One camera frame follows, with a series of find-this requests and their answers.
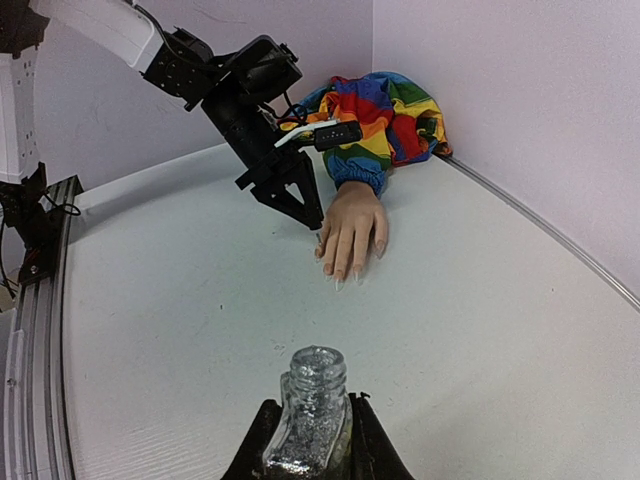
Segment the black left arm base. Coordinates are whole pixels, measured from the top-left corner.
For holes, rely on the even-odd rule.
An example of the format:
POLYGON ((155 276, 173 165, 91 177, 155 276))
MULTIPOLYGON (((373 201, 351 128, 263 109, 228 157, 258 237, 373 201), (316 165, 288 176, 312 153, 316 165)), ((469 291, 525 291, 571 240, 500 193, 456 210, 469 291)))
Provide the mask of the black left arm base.
POLYGON ((18 284, 26 286, 53 275, 63 223, 67 217, 80 216, 80 209, 49 194, 43 162, 19 183, 1 182, 1 206, 3 225, 14 228, 25 247, 18 284))

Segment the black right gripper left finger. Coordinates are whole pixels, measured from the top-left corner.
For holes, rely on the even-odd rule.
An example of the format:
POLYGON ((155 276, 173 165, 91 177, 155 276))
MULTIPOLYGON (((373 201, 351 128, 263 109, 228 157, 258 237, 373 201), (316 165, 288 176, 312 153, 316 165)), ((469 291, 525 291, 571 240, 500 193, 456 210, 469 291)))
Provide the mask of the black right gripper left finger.
POLYGON ((222 480, 267 479, 262 456, 269 445, 282 415, 282 407, 274 399, 265 400, 256 413, 222 480))

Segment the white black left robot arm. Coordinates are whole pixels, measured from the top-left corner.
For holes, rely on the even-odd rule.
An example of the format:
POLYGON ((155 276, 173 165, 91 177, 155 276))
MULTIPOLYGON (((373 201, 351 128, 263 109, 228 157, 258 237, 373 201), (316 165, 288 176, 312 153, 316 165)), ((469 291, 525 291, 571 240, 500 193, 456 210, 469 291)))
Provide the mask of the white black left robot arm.
POLYGON ((17 184, 38 160, 34 74, 56 20, 120 58, 144 80, 202 108, 246 172, 239 188, 315 231, 323 222, 311 160, 276 126, 270 102, 302 77, 284 44, 261 35, 218 55, 184 29, 169 33, 136 1, 4 1, 1 4, 1 179, 17 184))

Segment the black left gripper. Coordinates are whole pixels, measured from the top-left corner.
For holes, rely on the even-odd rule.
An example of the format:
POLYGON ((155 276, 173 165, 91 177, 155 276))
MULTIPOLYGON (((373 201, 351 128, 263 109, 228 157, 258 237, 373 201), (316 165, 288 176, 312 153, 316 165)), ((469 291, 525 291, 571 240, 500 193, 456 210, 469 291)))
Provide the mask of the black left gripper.
POLYGON ((258 107, 234 96, 209 96, 202 110, 247 168, 239 187, 251 185, 259 203, 319 230, 324 213, 311 158, 295 146, 276 149, 280 135, 273 125, 258 107), (301 200, 286 189, 290 184, 297 185, 301 200))

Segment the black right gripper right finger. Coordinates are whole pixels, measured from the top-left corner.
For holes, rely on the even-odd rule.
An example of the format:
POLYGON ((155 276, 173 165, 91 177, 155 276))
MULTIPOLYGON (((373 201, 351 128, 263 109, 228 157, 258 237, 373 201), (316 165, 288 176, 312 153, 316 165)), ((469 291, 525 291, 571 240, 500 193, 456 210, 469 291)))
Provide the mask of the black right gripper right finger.
POLYGON ((414 480, 387 436, 364 392, 350 393, 353 426, 350 478, 414 480))

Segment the glitter nail polish bottle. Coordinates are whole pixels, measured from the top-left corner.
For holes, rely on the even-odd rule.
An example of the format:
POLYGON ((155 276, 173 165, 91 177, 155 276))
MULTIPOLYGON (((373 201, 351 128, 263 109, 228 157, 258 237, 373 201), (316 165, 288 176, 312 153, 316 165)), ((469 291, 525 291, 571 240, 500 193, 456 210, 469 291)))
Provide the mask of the glitter nail polish bottle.
POLYGON ((308 346, 281 375, 282 414, 262 454, 268 479, 351 477, 353 412, 339 351, 308 346))

